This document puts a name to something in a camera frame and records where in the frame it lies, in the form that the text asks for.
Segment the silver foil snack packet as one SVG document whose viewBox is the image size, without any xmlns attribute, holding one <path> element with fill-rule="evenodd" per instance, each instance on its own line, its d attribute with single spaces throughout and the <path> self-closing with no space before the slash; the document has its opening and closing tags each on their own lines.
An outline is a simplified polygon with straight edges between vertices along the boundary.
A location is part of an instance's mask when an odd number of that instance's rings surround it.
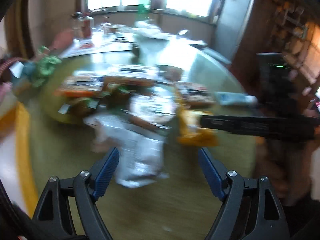
<svg viewBox="0 0 320 240">
<path fill-rule="evenodd" d="M 119 150 L 117 184 L 134 189 L 168 178 L 163 172 L 163 136 L 110 114 L 93 114 L 84 118 L 84 124 L 95 131 L 93 152 L 105 153 L 113 147 Z"/>
</svg>

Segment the brown bar snack pack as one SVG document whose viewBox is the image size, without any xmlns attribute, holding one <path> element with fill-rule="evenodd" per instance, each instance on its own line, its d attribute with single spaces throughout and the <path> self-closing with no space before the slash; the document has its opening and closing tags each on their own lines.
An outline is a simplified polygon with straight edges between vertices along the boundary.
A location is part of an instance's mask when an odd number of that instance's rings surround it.
<svg viewBox="0 0 320 240">
<path fill-rule="evenodd" d="M 174 87 L 178 97 L 185 105 L 191 107 L 204 107 L 214 104 L 213 97 L 206 86 L 198 83 L 175 82 Z"/>
</svg>

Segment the round rice cracker pack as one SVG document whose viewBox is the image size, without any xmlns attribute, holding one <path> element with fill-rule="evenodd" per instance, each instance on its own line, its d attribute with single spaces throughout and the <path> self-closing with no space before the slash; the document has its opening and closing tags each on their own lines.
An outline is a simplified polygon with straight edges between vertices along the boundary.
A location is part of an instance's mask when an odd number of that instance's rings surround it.
<svg viewBox="0 0 320 240">
<path fill-rule="evenodd" d="M 169 89 L 153 86 L 131 97 L 129 111 L 151 124 L 163 125 L 175 116 L 177 106 L 174 99 Z"/>
</svg>

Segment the blue edged cracker pack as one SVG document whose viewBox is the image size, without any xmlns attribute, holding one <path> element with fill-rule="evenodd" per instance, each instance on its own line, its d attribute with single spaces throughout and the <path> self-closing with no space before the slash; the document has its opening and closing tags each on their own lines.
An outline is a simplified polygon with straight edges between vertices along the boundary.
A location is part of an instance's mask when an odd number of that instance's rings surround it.
<svg viewBox="0 0 320 240">
<path fill-rule="evenodd" d="M 102 74 L 106 84 L 151 87 L 158 79 L 159 68 L 153 66 L 115 64 Z"/>
</svg>

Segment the yellow cardboard tray box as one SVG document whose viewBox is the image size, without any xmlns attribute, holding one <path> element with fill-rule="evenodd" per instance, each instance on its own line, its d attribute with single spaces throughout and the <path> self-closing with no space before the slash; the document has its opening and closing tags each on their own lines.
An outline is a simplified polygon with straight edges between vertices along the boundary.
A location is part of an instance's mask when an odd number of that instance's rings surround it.
<svg viewBox="0 0 320 240">
<path fill-rule="evenodd" d="M 30 114 L 18 102 L 1 116 L 1 182 L 29 217 L 39 198 L 29 154 Z"/>
</svg>

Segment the light blue tube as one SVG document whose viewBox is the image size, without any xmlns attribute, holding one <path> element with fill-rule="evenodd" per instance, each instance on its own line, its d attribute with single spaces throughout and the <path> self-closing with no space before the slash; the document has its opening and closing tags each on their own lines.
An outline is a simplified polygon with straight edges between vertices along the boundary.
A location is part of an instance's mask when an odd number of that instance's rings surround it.
<svg viewBox="0 0 320 240">
<path fill-rule="evenodd" d="M 255 96 L 243 93 L 215 92 L 214 96 L 221 106 L 255 106 L 258 103 Z"/>
</svg>

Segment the green yellow snack bag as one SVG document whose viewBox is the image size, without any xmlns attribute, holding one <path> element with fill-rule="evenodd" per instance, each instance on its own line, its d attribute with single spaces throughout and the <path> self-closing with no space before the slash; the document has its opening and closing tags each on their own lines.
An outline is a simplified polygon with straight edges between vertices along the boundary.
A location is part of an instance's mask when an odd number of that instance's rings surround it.
<svg viewBox="0 0 320 240">
<path fill-rule="evenodd" d="M 64 103 L 58 112 L 84 118 L 95 112 L 99 102 L 97 98 L 74 98 Z"/>
</svg>

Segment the orange cracker pack upside down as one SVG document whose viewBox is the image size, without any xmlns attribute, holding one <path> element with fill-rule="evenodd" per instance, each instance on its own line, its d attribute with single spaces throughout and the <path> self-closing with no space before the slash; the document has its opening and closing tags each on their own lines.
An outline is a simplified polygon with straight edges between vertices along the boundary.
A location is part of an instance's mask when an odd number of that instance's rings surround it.
<svg viewBox="0 0 320 240">
<path fill-rule="evenodd" d="M 104 83 L 98 76 L 80 75 L 67 77 L 54 95 L 67 98 L 95 97 L 103 89 Z"/>
</svg>

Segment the grey refrigerator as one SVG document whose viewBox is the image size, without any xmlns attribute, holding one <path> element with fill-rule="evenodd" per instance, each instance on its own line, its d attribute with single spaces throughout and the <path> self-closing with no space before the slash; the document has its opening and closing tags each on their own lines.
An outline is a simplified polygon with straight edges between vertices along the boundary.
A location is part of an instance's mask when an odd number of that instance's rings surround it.
<svg viewBox="0 0 320 240">
<path fill-rule="evenodd" d="M 247 28 L 254 0 L 224 0 L 217 20 L 214 50 L 232 61 Z"/>
</svg>

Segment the blue tissue box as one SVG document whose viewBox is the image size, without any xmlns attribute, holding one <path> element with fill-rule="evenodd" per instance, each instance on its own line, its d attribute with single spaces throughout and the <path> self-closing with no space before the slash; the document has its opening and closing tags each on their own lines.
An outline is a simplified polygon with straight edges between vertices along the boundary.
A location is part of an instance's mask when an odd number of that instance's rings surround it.
<svg viewBox="0 0 320 240">
<path fill-rule="evenodd" d="M 35 69 L 36 64 L 33 61 L 17 61 L 9 67 L 12 74 L 12 91 L 15 95 L 23 93 L 32 86 L 31 80 Z"/>
</svg>

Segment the green cloth rag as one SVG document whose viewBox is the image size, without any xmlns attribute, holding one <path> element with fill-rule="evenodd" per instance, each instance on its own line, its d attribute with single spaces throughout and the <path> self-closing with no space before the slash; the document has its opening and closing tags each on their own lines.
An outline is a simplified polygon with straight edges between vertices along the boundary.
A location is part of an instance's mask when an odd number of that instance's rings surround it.
<svg viewBox="0 0 320 240">
<path fill-rule="evenodd" d="M 57 56 L 50 54 L 48 47 L 39 47 L 35 60 L 33 61 L 35 66 L 31 75 L 31 84 L 33 87 L 41 87 L 61 62 Z"/>
</svg>

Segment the pink fly swatter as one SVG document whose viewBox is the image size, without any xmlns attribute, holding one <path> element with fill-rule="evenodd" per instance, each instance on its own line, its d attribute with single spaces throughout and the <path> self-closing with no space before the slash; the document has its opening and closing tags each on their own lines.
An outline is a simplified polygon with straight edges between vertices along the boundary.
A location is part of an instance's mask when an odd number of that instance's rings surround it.
<svg viewBox="0 0 320 240">
<path fill-rule="evenodd" d="M 71 28 L 66 29 L 58 33 L 52 44 L 49 46 L 50 51 L 63 50 L 73 43 L 73 30 Z"/>
</svg>

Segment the liquor bottle red label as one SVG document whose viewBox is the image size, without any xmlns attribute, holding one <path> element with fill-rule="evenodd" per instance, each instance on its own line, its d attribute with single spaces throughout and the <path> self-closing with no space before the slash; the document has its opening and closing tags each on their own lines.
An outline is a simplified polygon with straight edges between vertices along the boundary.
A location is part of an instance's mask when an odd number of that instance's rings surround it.
<svg viewBox="0 0 320 240">
<path fill-rule="evenodd" d="M 94 18 L 88 13 L 83 13 L 82 25 L 81 25 L 81 31 L 82 31 L 83 38 L 91 38 L 92 37 L 93 26 L 94 26 Z"/>
</svg>

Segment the clear glass jar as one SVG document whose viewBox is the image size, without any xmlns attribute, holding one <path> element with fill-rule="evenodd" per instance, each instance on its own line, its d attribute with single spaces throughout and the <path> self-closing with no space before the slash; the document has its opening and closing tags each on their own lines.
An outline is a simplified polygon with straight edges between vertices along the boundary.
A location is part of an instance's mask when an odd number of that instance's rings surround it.
<svg viewBox="0 0 320 240">
<path fill-rule="evenodd" d="M 82 34 L 82 12 L 75 12 L 71 14 L 71 19 L 72 19 L 72 29 L 73 29 L 73 37 L 76 40 L 81 40 L 83 39 L 83 34 Z"/>
</svg>

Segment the green plastic bottle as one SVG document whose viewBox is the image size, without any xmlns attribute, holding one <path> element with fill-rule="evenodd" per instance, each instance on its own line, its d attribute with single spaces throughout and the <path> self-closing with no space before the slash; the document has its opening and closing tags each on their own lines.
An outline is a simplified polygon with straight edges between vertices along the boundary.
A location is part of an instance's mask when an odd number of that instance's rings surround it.
<svg viewBox="0 0 320 240">
<path fill-rule="evenodd" d="M 144 21 L 149 18 L 149 0 L 138 0 L 136 21 Z"/>
</svg>

